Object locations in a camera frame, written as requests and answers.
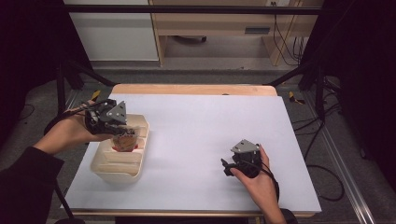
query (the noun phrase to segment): hand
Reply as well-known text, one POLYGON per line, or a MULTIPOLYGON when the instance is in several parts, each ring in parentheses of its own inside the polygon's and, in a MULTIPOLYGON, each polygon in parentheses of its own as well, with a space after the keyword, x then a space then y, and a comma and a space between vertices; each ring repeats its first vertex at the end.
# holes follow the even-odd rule
POLYGON ((101 142, 113 137, 111 134, 91 134, 85 127, 85 112, 62 119, 33 147, 48 154, 56 154, 87 142, 101 142))
MULTIPOLYGON (((265 154, 262 145, 260 145, 260 154, 262 155, 262 162, 269 168, 269 158, 265 154)), ((268 171, 266 166, 263 165, 262 169, 268 171)), ((238 169, 232 168, 230 171, 247 188, 253 202, 262 210, 266 223, 286 223, 277 204, 276 190, 270 176, 264 172, 260 172, 256 177, 249 178, 238 169)))

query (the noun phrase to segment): white tabletop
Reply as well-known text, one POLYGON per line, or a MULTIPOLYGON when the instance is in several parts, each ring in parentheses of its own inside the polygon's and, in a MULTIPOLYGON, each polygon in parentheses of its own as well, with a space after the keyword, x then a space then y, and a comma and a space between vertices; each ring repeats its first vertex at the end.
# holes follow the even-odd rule
POLYGON ((283 100, 278 96, 111 94, 128 114, 149 123, 140 179, 107 183, 90 170, 90 143, 66 200, 73 211, 258 214, 248 192, 223 173, 220 159, 242 139, 261 143, 280 186, 279 205, 298 214, 320 212, 283 100))

